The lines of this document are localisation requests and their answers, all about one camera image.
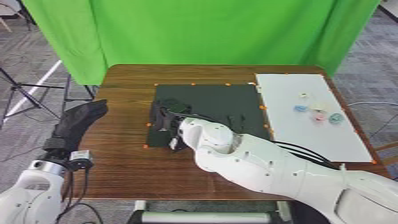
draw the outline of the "black cloth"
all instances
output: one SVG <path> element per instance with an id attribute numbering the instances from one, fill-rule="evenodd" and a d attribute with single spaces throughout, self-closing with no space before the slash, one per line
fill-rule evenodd
<path id="1" fill-rule="evenodd" d="M 192 114 L 199 114 L 223 123 L 237 133 L 247 133 L 270 139 L 263 127 L 265 116 L 260 109 L 262 99 L 253 85 L 160 85 L 155 101 L 176 99 L 191 105 Z M 167 147 L 171 133 L 150 128 L 150 147 Z"/>

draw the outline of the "black cable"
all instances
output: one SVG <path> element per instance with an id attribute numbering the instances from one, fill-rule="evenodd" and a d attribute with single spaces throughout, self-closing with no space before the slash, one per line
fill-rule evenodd
<path id="1" fill-rule="evenodd" d="M 292 153 L 299 158 L 306 159 L 308 161 L 311 161 L 315 164 L 318 164 L 320 166 L 338 170 L 338 168 L 334 167 L 334 165 L 329 165 L 326 162 L 320 162 L 317 159 L 306 157 L 304 155 Z"/>
<path id="2" fill-rule="evenodd" d="M 295 150 L 292 148 L 288 148 L 286 146 L 279 146 L 281 148 L 285 148 L 286 150 L 294 151 L 290 152 L 295 156 L 299 156 L 302 159 L 308 159 L 311 162 L 315 162 L 317 164 L 324 165 L 326 167 L 338 169 L 338 167 L 333 165 L 331 161 L 320 159 L 315 155 L 311 155 L 310 153 L 302 152 L 301 150 Z"/>
<path id="3" fill-rule="evenodd" d="M 27 155 L 36 149 L 43 148 L 43 146 L 34 147 L 27 152 L 16 154 L 15 156 L 11 156 L 8 159 L 0 160 L 0 162 L 8 162 L 9 160 L 13 160 L 16 157 Z"/>
<path id="4" fill-rule="evenodd" d="M 299 146 L 299 145 L 295 145 L 295 144 L 292 144 L 292 143 L 288 143 L 288 142 L 279 142 L 279 141 L 270 141 L 270 142 L 274 142 L 276 144 L 285 144 L 285 145 L 290 145 L 290 146 L 294 146 L 294 147 L 297 147 L 297 148 L 301 148 L 301 149 L 304 149 L 306 151 L 310 151 L 324 160 L 327 160 L 329 161 L 329 159 L 313 151 L 313 150 L 310 150 L 308 148 L 304 148 L 302 146 Z"/>
<path id="5" fill-rule="evenodd" d="M 386 122 L 384 126 L 379 128 L 377 132 L 372 134 L 370 139 L 375 137 L 375 135 L 379 134 L 379 132 L 382 131 L 382 129 L 388 127 L 391 121 L 395 120 L 395 118 L 398 117 L 398 114 L 391 117 L 390 121 Z"/>
<path id="6" fill-rule="evenodd" d="M 285 148 L 285 149 L 288 149 L 290 151 L 294 151 L 294 152 L 297 152 L 297 153 L 302 153 L 306 156 L 313 157 L 313 158 L 318 159 L 322 162 L 331 163 L 329 160 L 326 160 L 324 158 L 320 158 L 317 155 L 310 154 L 308 152 L 304 152 L 304 151 L 301 151 L 301 150 L 297 150 L 297 149 L 294 149 L 294 148 L 290 148 L 288 146 L 283 146 L 283 145 L 279 145 L 279 147 Z"/>
<path id="7" fill-rule="evenodd" d="M 63 203 L 64 203 L 64 201 L 66 201 L 66 197 L 68 197 L 68 195 L 70 195 L 70 191 L 71 191 L 71 178 L 73 178 L 73 172 L 71 172 L 71 170 L 68 171 L 68 185 L 66 185 L 66 191 L 64 191 L 64 193 L 63 193 Z"/>
<path id="8" fill-rule="evenodd" d="M 80 203 L 80 201 L 82 201 L 82 199 L 84 199 L 86 192 L 87 192 L 87 187 L 89 187 L 89 171 L 91 171 L 91 170 L 86 169 L 84 192 L 82 192 L 82 195 L 80 195 L 79 200 L 77 200 L 77 202 L 73 203 L 73 205 L 66 207 L 66 210 L 64 210 L 64 212 L 61 213 L 59 218 L 57 218 L 57 223 L 59 223 L 59 221 L 61 221 L 61 219 L 63 219 L 66 213 L 73 210 L 73 208 L 77 207 L 77 205 L 79 205 L 79 203 Z"/>
<path id="9" fill-rule="evenodd" d="M 96 214 L 96 218 L 98 218 L 98 221 L 100 221 L 100 224 L 103 224 L 103 218 L 102 218 L 102 215 L 100 215 L 100 212 L 98 212 L 98 210 L 96 210 L 96 208 L 89 205 L 89 204 L 86 204 L 84 202 L 80 202 L 79 204 L 77 204 L 77 206 L 79 205 L 84 205 L 84 206 L 87 206 L 89 208 L 91 208 L 91 210 L 93 210 L 93 212 L 95 212 L 95 214 Z"/>
<path id="10" fill-rule="evenodd" d="M 70 207 L 71 207 L 73 189 L 75 189 L 75 174 L 73 174 L 73 171 L 71 171 L 71 180 L 70 180 L 70 199 L 68 199 L 68 204 L 66 204 L 64 212 L 66 212 L 66 210 L 68 210 Z"/>

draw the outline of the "green backdrop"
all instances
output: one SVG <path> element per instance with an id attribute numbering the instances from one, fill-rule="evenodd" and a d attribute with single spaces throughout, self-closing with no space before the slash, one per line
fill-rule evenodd
<path id="1" fill-rule="evenodd" d="M 25 0 L 79 84 L 114 64 L 299 64 L 333 75 L 379 0 Z"/>

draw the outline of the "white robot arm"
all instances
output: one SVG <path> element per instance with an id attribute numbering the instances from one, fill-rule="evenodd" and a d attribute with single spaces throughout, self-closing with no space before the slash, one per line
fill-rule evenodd
<path id="1" fill-rule="evenodd" d="M 31 163 L 16 184 L 0 194 L 0 224 L 54 224 L 61 217 L 64 173 L 89 169 L 89 151 L 77 151 L 86 130 L 107 114 L 107 100 L 91 102 L 63 115 L 45 155 Z"/>
<path id="2" fill-rule="evenodd" d="M 347 171 L 343 166 L 340 170 L 324 167 L 270 141 L 235 134 L 205 119 L 182 120 L 178 138 L 194 149 L 205 171 L 217 172 L 249 190 L 304 202 L 333 224 L 398 223 L 393 180 L 365 171 Z"/>

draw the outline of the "white board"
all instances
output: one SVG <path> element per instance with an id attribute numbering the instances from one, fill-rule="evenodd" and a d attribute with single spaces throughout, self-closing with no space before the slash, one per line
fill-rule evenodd
<path id="1" fill-rule="evenodd" d="M 336 162 L 372 162 L 372 155 L 342 109 L 322 75 L 258 74 L 260 93 L 276 141 L 290 142 Z M 324 108 L 326 118 L 343 115 L 340 124 L 315 120 L 315 110 L 299 112 L 295 105 Z"/>

